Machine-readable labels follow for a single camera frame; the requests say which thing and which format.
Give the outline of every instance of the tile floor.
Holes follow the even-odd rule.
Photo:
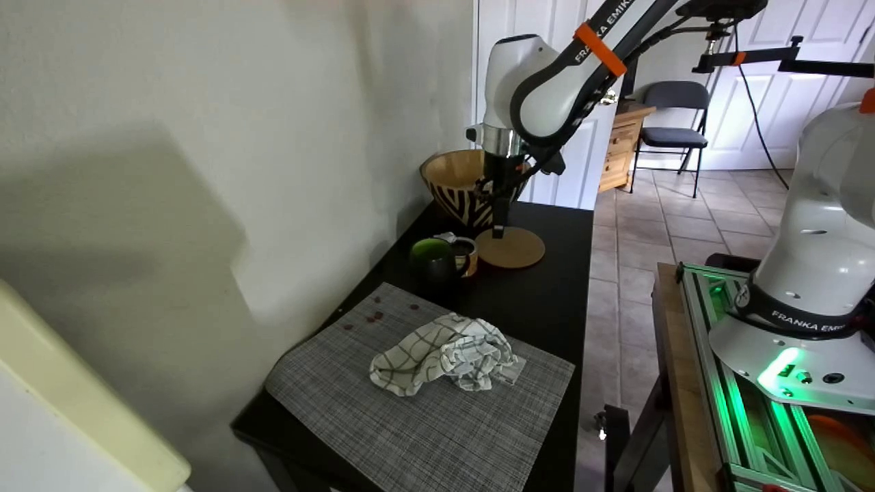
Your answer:
[[[598,198],[577,445],[578,492],[600,490],[604,478],[593,416],[617,406],[633,423],[656,380],[656,262],[706,262],[712,252],[762,257],[788,198],[770,173],[703,173],[699,198],[688,195],[688,173],[643,170],[633,195]]]

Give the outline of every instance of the green light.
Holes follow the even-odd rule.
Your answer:
[[[797,348],[785,348],[767,366],[764,373],[760,373],[756,384],[767,392],[767,393],[779,393],[779,374],[794,363],[794,359],[800,356]]]

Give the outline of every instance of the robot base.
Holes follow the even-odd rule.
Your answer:
[[[777,401],[875,416],[875,354],[860,334],[792,340],[722,317],[707,343],[722,363]]]

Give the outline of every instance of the white robot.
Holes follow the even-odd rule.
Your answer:
[[[509,192],[532,173],[563,173],[559,147],[625,63],[671,34],[706,31],[707,41],[764,8],[764,0],[697,0],[678,23],[645,39],[675,0],[607,0],[554,52],[537,35],[492,47],[487,114],[468,131],[484,147],[494,228],[502,237]],[[710,28],[680,28],[706,17]],[[790,49],[756,60],[790,60]],[[875,356],[848,314],[875,278],[875,114],[833,109],[804,135],[781,233],[710,334],[712,354],[781,401],[875,414]]]

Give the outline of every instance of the white wall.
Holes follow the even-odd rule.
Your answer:
[[[194,463],[194,485],[250,490],[242,477],[260,471],[230,419],[409,221],[423,202],[414,168],[464,145],[469,6],[0,0],[0,11],[0,277]],[[149,164],[161,173],[135,179]],[[161,192],[171,175],[204,192]],[[161,224],[124,224],[129,195]],[[211,242],[217,207],[239,235]],[[123,288],[82,291],[85,259],[94,278],[109,244],[148,262],[123,259]],[[211,298],[223,265],[235,281]],[[222,317],[235,296],[246,306]]]

